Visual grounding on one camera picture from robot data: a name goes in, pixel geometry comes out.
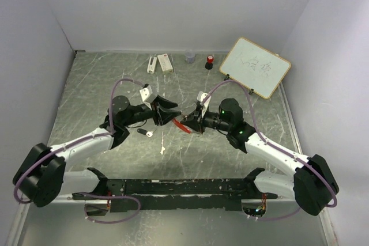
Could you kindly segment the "red handled metal key holder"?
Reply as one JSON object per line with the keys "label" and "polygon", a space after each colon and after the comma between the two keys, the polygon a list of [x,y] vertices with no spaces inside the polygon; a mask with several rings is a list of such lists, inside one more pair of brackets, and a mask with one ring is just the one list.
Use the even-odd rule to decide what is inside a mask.
{"label": "red handled metal key holder", "polygon": [[176,125],[180,130],[187,134],[191,134],[191,130],[182,124],[180,121],[183,119],[183,115],[177,116],[176,118],[172,119],[174,125]]}

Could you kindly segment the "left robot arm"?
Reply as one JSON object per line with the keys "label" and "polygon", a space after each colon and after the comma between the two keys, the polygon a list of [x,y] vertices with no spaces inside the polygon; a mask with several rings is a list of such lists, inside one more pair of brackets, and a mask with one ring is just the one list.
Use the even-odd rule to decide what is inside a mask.
{"label": "left robot arm", "polygon": [[13,196],[18,203],[44,207],[62,194],[109,199],[108,179],[97,169],[68,172],[80,159],[116,148],[129,136],[128,126],[152,119],[163,126],[181,115],[178,104],[161,96],[150,96],[131,105],[125,96],[110,102],[108,114],[91,133],[56,146],[35,145],[14,175]]}

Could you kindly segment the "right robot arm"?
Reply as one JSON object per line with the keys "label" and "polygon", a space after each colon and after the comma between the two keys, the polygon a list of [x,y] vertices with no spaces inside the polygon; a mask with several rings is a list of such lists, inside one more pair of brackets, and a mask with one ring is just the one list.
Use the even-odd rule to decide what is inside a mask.
{"label": "right robot arm", "polygon": [[222,131],[232,147],[258,156],[282,171],[279,175],[259,170],[244,185],[250,198],[258,198],[263,193],[292,198],[302,210],[316,216],[331,204],[339,192],[322,156],[308,157],[264,137],[243,119],[243,110],[235,99],[223,100],[217,112],[210,112],[205,105],[197,104],[181,123],[198,133],[203,133],[206,128]]}

